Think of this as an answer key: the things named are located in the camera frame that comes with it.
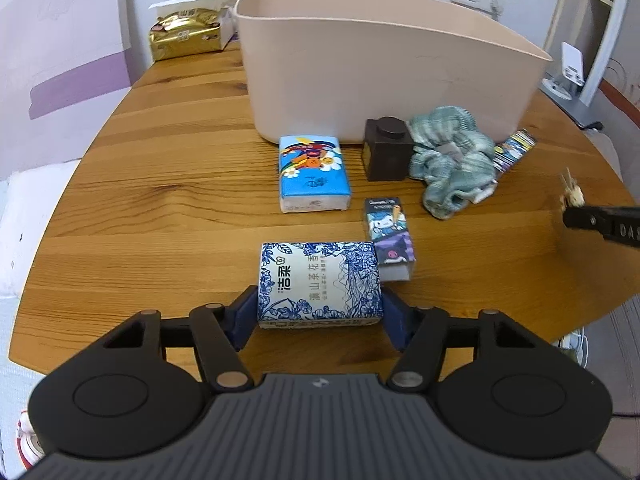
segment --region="blue and white floral tissue pack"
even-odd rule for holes
[[[261,327],[372,324],[381,318],[380,277],[372,242],[262,244]]]

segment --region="white fabric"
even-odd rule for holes
[[[0,296],[17,296],[58,200],[79,161],[14,173],[0,219]]]
[[[0,469],[11,479],[25,471],[15,441],[20,412],[43,375],[9,361],[18,298],[0,298]]]

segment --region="wood grain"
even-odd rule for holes
[[[344,148],[353,188],[348,211],[282,214],[277,149],[254,129],[238,46],[158,62],[105,124],[60,200],[31,269],[10,357],[49,372],[136,311],[157,308],[177,317],[203,303],[229,302],[257,281],[262,242],[363,240],[363,200],[376,196],[399,196],[406,209],[417,266],[411,282],[392,287],[406,301],[455,316],[499,308],[557,338],[628,293],[594,300],[580,265],[570,266],[559,250],[559,174],[569,166],[590,203],[632,199],[540,92],[522,126],[539,144],[491,198],[448,221],[422,209],[420,182],[367,182],[357,146]],[[606,261],[607,244],[599,251]],[[625,265],[625,276],[640,276],[637,257]],[[468,355],[451,352],[446,369]],[[190,352],[169,356],[195,373]],[[398,354],[377,325],[256,330],[241,357],[255,376],[277,370],[385,376]]]

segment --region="beige storage bin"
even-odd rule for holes
[[[551,58],[474,10],[438,0],[238,0],[255,126],[268,140],[362,142],[365,120],[469,110],[513,133]]]

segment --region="red and white object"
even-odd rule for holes
[[[44,457],[44,451],[40,446],[35,431],[33,431],[27,410],[20,412],[20,419],[15,431],[15,440],[20,459],[25,468],[30,469],[38,460]]]

